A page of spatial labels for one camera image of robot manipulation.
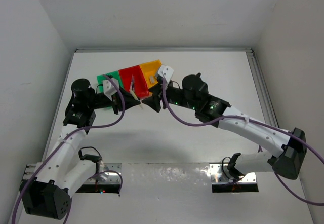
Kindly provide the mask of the yellow highlighter pen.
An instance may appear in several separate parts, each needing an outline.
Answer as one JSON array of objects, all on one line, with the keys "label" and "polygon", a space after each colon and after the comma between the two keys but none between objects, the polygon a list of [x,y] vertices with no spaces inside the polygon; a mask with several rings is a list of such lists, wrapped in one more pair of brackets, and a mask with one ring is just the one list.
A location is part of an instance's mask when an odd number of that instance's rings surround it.
[{"label": "yellow highlighter pen", "polygon": [[140,106],[141,109],[143,109],[143,105],[141,104],[140,99],[136,96],[136,94],[135,94],[135,92],[133,91],[133,89],[130,89],[130,94],[132,95],[132,97],[133,97],[137,102],[140,103],[139,106]]}]

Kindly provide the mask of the blue pen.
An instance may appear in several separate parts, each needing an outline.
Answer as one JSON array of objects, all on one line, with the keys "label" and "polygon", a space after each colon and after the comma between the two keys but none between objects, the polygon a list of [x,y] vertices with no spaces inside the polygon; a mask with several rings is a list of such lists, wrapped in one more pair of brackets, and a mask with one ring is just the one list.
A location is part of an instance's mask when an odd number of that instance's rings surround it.
[{"label": "blue pen", "polygon": [[134,75],[132,75],[132,77],[131,77],[131,82],[134,83],[134,87],[135,87],[135,77],[134,77]]}]

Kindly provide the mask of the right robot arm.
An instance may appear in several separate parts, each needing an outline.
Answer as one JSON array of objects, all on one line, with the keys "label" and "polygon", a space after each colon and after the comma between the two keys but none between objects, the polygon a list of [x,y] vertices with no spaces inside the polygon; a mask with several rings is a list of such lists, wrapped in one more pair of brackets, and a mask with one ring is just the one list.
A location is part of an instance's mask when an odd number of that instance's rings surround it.
[{"label": "right robot arm", "polygon": [[263,152],[255,154],[235,153],[230,157],[223,174],[237,181],[250,172],[274,172],[286,179],[298,178],[307,148],[303,130],[287,131],[271,127],[240,112],[229,102],[208,93],[207,84],[200,74],[191,74],[182,80],[182,88],[168,84],[163,88],[159,81],[149,90],[152,95],[142,102],[160,112],[168,104],[195,111],[195,117],[202,123],[235,133],[258,146]]}]

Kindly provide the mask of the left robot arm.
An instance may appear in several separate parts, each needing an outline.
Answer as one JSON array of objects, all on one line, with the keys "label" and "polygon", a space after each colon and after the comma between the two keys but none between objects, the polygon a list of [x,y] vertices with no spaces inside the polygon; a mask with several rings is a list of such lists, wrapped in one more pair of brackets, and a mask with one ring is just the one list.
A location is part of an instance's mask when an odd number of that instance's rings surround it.
[{"label": "left robot arm", "polygon": [[64,218],[69,213],[72,196],[87,179],[99,174],[101,156],[80,156],[76,166],[69,169],[80,143],[96,128],[95,110],[112,107],[122,118],[125,110],[140,104],[111,76],[105,76],[102,86],[103,92],[96,93],[87,79],[77,79],[71,84],[71,99],[56,143],[32,176],[21,182],[17,202],[23,203],[27,214]]}]

